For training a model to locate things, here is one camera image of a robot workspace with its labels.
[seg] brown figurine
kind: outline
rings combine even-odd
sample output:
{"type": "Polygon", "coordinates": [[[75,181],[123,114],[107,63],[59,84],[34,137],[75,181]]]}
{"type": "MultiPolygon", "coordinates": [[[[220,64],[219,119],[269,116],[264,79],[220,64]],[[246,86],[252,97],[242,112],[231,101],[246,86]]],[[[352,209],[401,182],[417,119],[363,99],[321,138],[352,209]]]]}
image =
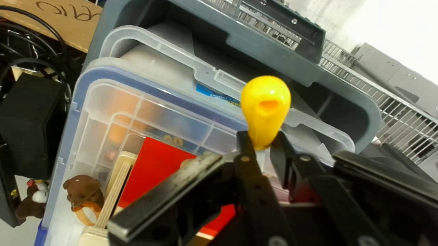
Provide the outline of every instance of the brown figurine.
{"type": "Polygon", "coordinates": [[[46,185],[44,181],[27,182],[27,197],[16,208],[16,218],[26,219],[34,216],[41,219],[44,216],[46,202],[46,185]]]}
{"type": "Polygon", "coordinates": [[[78,212],[82,208],[91,208],[100,212],[104,205],[104,196],[100,190],[100,182],[87,175],[78,175],[64,182],[67,200],[71,202],[71,211],[78,212]]]}

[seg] white rack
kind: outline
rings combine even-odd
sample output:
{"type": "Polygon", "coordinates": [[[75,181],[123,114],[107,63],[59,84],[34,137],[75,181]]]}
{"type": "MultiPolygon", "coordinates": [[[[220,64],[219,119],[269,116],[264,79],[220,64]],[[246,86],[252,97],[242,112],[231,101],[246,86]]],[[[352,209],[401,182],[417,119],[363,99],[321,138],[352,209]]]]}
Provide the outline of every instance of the white rack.
{"type": "Polygon", "coordinates": [[[382,112],[378,140],[402,152],[415,164],[427,168],[438,163],[438,120],[376,82],[349,69],[354,56],[326,41],[319,63],[326,71],[368,95],[382,112]]]}

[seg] plastic storage container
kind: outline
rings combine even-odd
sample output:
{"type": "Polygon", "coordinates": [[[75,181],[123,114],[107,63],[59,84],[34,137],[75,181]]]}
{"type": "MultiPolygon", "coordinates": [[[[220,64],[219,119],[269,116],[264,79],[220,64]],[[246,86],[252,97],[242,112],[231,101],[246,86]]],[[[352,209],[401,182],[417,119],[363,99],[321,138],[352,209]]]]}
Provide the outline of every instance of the plastic storage container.
{"type": "MultiPolygon", "coordinates": [[[[86,174],[105,185],[118,153],[137,153],[145,137],[165,141],[194,155],[235,151],[235,131],[246,129],[242,116],[232,115],[230,110],[235,107],[237,112],[237,105],[196,90],[191,95],[189,90],[176,90],[183,86],[163,84],[161,79],[154,77],[152,82],[126,58],[98,59],[81,75],[41,224],[41,231],[48,230],[45,245],[75,246],[83,231],[70,211],[61,183],[74,175],[86,174]]],[[[293,134],[290,141],[294,148],[310,151],[302,146],[324,146],[310,130],[304,134],[300,126],[290,127],[295,134],[286,131],[293,134]]],[[[265,167],[261,164],[261,168],[271,171],[268,163],[265,167]]]]}
{"type": "MultiPolygon", "coordinates": [[[[157,81],[189,97],[197,97],[208,107],[226,112],[243,123],[241,110],[237,105],[245,82],[194,56],[190,52],[193,49],[189,30],[180,26],[159,25],[149,30],[123,26],[108,34],[101,47],[100,58],[128,60],[144,78],[157,81]]],[[[310,152],[326,164],[332,164],[330,153],[354,152],[352,138],[321,122],[300,99],[300,95],[294,95],[294,107],[283,126],[283,130],[290,136],[297,129],[305,131],[304,136],[316,137],[323,144],[297,141],[298,149],[310,152]]]]}
{"type": "Polygon", "coordinates": [[[222,63],[222,58],[202,54],[202,51],[197,54],[201,60],[217,62],[220,66],[211,64],[224,71],[231,67],[232,71],[228,74],[232,75],[249,73],[248,75],[254,77],[260,71],[268,71],[267,74],[284,77],[289,85],[291,82],[300,85],[302,90],[308,92],[301,93],[301,97],[317,112],[319,119],[346,133],[354,141],[356,152],[361,152],[379,130],[378,107],[365,93],[357,92],[352,85],[330,74],[330,69],[320,69],[279,44],[274,37],[248,26],[246,21],[249,19],[239,19],[242,10],[237,7],[242,7],[242,4],[245,6],[243,2],[228,0],[111,2],[102,11],[86,63],[98,56],[104,40],[115,28],[141,25],[149,29],[167,22],[178,22],[190,29],[194,40],[202,43],[204,47],[215,48],[226,56],[232,55],[234,58],[238,54],[238,59],[248,63],[237,67],[230,66],[230,60],[222,63]]]}

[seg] red object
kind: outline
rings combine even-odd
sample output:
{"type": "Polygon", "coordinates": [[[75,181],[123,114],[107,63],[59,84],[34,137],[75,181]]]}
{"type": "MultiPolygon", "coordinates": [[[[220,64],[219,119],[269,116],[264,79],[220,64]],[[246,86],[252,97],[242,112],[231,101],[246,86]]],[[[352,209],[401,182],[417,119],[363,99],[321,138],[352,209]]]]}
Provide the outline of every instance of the red object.
{"type": "MultiPolygon", "coordinates": [[[[183,160],[194,159],[191,153],[176,149],[153,138],[142,144],[135,166],[123,187],[118,208],[123,209],[152,190],[179,170],[183,160]]],[[[223,207],[220,215],[208,223],[201,233],[215,237],[235,215],[234,207],[223,207]]]]}
{"type": "Polygon", "coordinates": [[[317,204],[317,197],[308,181],[302,181],[295,187],[294,204],[312,202],[317,204]]]}
{"type": "Polygon", "coordinates": [[[27,186],[35,186],[35,185],[37,185],[35,181],[33,181],[33,179],[27,181],[27,186]]]}

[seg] white wall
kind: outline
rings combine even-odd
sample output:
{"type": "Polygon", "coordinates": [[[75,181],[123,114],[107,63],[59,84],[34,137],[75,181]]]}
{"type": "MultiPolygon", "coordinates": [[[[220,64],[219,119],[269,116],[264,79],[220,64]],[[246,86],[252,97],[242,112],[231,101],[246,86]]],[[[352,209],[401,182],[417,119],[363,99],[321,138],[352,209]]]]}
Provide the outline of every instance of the white wall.
{"type": "Polygon", "coordinates": [[[438,2],[287,0],[352,49],[368,43],[438,85],[438,2]]]}

